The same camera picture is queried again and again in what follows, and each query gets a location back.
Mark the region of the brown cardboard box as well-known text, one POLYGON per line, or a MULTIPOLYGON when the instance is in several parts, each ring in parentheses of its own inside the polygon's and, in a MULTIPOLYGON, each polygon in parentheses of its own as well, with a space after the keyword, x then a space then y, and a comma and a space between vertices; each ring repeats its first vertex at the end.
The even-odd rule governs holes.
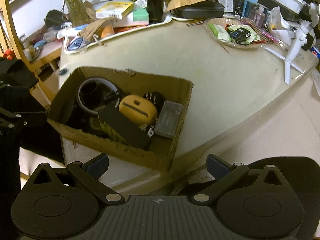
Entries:
POLYGON ((191 98, 193 83, 178 77, 125 72, 102 67, 79 67, 73 70, 53 99, 47 121, 64 138, 101 153, 130 163, 165 172, 170 170, 178 139, 184 124, 191 98), (177 131, 172 139, 154 135, 147 151, 126 146, 110 139, 97 137, 80 129, 65 125, 61 118, 63 107, 76 97, 80 85, 90 77, 102 77, 118 86, 123 92, 142 96, 146 92, 159 92, 165 99, 182 104, 177 131))

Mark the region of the black power adapter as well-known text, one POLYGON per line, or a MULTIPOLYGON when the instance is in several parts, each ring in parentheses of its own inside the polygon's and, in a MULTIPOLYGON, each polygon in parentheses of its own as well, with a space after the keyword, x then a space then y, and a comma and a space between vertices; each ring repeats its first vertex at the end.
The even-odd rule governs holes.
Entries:
POLYGON ((114 106, 107 105, 98 111, 100 127, 113 141, 148 150, 151 138, 114 106))

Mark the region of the grey translucent plastic case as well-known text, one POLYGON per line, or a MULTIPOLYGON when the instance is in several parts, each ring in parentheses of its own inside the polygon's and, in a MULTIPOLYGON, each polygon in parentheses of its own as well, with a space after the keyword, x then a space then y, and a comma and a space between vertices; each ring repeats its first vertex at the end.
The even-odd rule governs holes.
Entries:
POLYGON ((155 134, 173 139, 178 128, 182 110, 182 104, 165 101, 154 128, 155 134))

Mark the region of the black knurled knob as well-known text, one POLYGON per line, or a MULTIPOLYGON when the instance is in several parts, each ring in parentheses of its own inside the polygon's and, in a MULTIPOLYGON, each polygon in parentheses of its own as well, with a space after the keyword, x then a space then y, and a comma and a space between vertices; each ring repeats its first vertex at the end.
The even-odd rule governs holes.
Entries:
POLYGON ((156 107, 158 113, 161 112, 163 105, 164 105, 164 102, 165 102, 164 96, 161 93, 159 93, 159 92, 146 92, 143 95, 143 98, 152 102, 154 104, 154 106, 156 107))

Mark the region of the brown cloth pouch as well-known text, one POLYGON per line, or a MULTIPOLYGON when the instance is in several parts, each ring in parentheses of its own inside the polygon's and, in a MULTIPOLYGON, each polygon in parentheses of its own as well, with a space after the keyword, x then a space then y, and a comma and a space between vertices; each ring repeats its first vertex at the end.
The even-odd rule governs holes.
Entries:
POLYGON ((94 40, 93 35, 101 33, 101 30, 107 26, 109 23, 112 23, 112 18, 101 18, 92 23, 90 23, 87 27, 82 29, 78 35, 82 37, 84 40, 91 42, 94 40))

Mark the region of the glass vase with bamboo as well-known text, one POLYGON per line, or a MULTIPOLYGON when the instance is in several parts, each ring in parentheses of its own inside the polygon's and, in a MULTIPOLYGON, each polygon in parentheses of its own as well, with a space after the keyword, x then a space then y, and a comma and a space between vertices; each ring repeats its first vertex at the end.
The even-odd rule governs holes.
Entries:
POLYGON ((72 26, 88 24, 90 18, 86 12, 83 0, 64 0, 68 10, 68 17, 72 26))

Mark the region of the white plastic tray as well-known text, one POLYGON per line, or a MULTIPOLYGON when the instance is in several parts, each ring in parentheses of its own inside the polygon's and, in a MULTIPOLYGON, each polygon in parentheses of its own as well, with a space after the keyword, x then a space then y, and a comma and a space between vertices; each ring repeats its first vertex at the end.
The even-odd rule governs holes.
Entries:
POLYGON ((74 38, 68 37, 68 38, 65 38, 64 41, 63 41, 63 52, 65 54, 83 53, 84 51, 86 51, 90 47, 93 47, 93 46, 96 46, 96 45, 104 46, 105 43, 108 40, 111 40, 111 39, 114 39, 114 38, 117 38, 117 37, 120 37, 120 36, 123 36, 123 35, 127 35, 127 34, 130 34, 130 33, 134 33, 134 32, 137 32, 137 31, 142 31, 142 30, 145 30, 145 29, 160 27, 162 25, 166 25, 166 24, 170 23, 171 21, 172 21, 172 18, 169 15, 165 14, 164 15, 164 21, 161 22, 161 23, 153 23, 153 24, 149 24, 149 25, 145 25, 145 26, 140 25, 140 26, 116 28, 115 29, 115 34, 113 34, 111 36, 108 36, 108 37, 105 37, 105 38, 101 38, 101 39, 99 39, 97 41, 94 41, 94 42, 91 42, 89 44, 86 44, 85 46, 80 47, 80 48, 75 49, 75 50, 69 50, 68 49, 68 46, 74 40, 74 38))

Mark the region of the black small packet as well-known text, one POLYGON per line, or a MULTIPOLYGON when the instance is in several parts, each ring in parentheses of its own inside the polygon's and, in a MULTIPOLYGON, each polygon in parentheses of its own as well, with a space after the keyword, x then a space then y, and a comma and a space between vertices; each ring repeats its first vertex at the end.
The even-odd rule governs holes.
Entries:
POLYGON ((243 27, 236 29, 230 34, 231 40, 236 44, 244 44, 251 37, 251 32, 243 27))

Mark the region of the green wet wipes pack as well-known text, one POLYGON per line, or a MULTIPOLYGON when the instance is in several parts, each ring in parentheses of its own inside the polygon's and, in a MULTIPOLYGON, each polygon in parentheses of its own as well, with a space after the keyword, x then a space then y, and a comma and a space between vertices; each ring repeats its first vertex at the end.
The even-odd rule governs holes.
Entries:
POLYGON ((232 41, 229 33, 227 33, 227 31, 225 30, 225 28, 223 26, 209 23, 208 27, 210 28, 210 30, 212 31, 213 35, 218 40, 223 40, 223 41, 226 41, 226 42, 231 42, 232 41))

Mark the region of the yellow medicine box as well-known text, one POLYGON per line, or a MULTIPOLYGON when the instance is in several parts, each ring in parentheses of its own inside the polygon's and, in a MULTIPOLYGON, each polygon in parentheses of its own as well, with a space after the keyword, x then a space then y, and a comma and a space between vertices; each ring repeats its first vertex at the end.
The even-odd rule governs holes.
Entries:
POLYGON ((117 18, 122 20, 134 9, 134 3, 131 1, 109 1, 95 12, 97 19, 117 18))

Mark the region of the clear plastic snack bowl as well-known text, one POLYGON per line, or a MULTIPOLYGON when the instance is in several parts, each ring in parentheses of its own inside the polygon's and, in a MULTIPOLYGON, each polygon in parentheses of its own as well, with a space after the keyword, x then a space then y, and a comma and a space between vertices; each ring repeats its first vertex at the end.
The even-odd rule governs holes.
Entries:
POLYGON ((210 18, 204 23, 210 37, 220 45, 238 49, 256 49, 268 42, 259 27, 249 18, 210 18))

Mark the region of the white gimbal tripod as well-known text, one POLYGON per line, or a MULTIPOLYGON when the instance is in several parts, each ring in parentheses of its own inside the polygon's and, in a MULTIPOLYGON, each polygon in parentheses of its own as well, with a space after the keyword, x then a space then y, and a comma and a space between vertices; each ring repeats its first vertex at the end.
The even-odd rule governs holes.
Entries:
POLYGON ((286 56, 281 55, 280 53, 276 52, 275 50, 264 46, 264 49, 278 57, 279 59, 283 60, 285 63, 285 73, 284 73, 284 81, 287 85, 290 84, 291 80, 291 68, 295 68, 295 70, 299 71, 300 73, 304 73, 300 67, 298 67, 294 60, 298 55, 302 46, 306 45, 307 43, 307 36, 312 31, 312 29, 317 25, 317 21, 302 21, 300 26, 295 32, 295 39, 292 42, 289 51, 287 52, 286 56))

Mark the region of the white plastic bag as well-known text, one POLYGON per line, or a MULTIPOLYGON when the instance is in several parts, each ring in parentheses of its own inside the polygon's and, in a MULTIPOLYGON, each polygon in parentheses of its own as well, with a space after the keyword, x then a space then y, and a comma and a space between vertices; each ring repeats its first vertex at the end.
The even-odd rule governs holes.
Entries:
POLYGON ((299 28, 298 23, 284 20, 280 7, 274 7, 271 10, 267 26, 273 36, 279 38, 288 46, 291 46, 291 43, 296 38, 296 31, 299 28))

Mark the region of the green tissue box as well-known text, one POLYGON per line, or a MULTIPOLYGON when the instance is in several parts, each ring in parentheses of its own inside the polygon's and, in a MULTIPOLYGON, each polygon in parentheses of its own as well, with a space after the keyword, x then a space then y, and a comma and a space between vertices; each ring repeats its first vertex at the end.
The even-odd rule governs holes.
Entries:
POLYGON ((149 22, 149 13, 145 8, 134 10, 132 13, 134 22, 149 22))

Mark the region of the wooden chopsticks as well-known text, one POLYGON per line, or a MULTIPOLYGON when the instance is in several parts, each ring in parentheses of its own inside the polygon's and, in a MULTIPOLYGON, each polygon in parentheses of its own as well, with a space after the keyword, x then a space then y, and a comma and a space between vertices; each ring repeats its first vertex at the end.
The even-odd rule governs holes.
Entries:
POLYGON ((194 20, 193 22, 187 23, 186 26, 193 27, 193 26, 197 26, 197 25, 202 25, 202 24, 204 24, 205 21, 206 21, 206 19, 194 20))

